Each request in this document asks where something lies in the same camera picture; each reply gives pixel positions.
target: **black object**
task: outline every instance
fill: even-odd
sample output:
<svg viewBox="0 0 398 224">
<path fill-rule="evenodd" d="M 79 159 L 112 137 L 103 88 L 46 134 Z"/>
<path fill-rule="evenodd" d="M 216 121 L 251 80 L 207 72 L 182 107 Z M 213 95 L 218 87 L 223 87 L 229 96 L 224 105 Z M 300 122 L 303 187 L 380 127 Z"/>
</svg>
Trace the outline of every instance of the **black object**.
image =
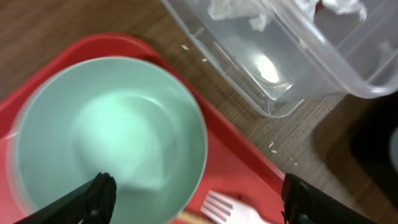
<svg viewBox="0 0 398 224">
<path fill-rule="evenodd" d="M 385 97 L 351 131 L 350 150 L 363 169 L 398 208 L 398 148 L 390 145 L 398 128 L 398 93 Z"/>
<path fill-rule="evenodd" d="M 116 182 L 108 173 L 99 173 L 54 203 L 18 224 L 109 224 L 116 203 Z"/>
<path fill-rule="evenodd" d="M 282 199 L 285 223 L 375 224 L 293 174 L 285 176 Z"/>
</svg>

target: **tray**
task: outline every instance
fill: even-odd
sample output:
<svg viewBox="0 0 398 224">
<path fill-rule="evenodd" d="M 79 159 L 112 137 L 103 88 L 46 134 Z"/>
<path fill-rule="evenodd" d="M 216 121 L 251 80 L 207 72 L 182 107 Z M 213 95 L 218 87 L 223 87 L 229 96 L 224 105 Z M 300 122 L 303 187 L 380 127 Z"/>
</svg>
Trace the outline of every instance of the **tray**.
<svg viewBox="0 0 398 224">
<path fill-rule="evenodd" d="M 270 222 L 283 223 L 280 193 L 284 174 L 151 46 L 135 37 L 115 33 L 90 35 L 75 42 L 0 103 L 0 223 L 16 222 L 31 212 L 18 198 L 12 186 L 12 166 L 7 164 L 10 145 L 17 134 L 11 127 L 18 111 L 41 84 L 60 70 L 84 60 L 115 55 L 164 67 L 187 86 L 200 105 L 208 130 L 208 161 L 199 188 L 186 209 L 204 217 L 200 205 L 212 189 L 252 205 Z"/>
</svg>

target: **fork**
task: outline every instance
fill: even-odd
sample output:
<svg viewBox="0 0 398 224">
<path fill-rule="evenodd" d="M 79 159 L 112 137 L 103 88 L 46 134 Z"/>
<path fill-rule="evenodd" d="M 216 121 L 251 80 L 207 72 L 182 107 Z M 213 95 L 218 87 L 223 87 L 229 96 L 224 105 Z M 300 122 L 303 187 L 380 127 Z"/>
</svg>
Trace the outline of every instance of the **fork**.
<svg viewBox="0 0 398 224">
<path fill-rule="evenodd" d="M 270 224 L 256 209 L 212 190 L 200 210 L 218 224 Z"/>
</svg>

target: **green bowl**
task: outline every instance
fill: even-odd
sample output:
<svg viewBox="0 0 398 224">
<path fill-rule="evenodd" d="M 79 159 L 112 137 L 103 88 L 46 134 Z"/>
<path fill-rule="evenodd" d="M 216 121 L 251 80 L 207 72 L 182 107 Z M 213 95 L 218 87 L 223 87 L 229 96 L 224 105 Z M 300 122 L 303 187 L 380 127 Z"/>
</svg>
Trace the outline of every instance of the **green bowl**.
<svg viewBox="0 0 398 224">
<path fill-rule="evenodd" d="M 109 172 L 118 185 L 111 223 L 165 223 L 196 191 L 207 133 L 194 97 L 170 73 L 104 57 L 61 71 L 35 94 L 15 155 L 34 210 Z"/>
</svg>

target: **brown table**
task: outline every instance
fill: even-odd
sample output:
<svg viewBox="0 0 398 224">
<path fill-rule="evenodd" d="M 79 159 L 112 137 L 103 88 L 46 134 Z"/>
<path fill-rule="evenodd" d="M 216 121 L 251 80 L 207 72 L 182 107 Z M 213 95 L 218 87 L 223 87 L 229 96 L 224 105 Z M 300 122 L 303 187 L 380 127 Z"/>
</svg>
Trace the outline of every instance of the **brown table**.
<svg viewBox="0 0 398 224">
<path fill-rule="evenodd" d="M 287 118 L 265 118 L 201 61 L 158 0 L 0 0 L 0 100 L 72 42 L 98 32 L 150 43 L 283 172 L 379 223 L 398 222 L 395 208 L 348 151 L 349 127 L 374 101 L 329 96 L 305 101 Z M 277 154 L 268 149 L 272 142 Z"/>
</svg>

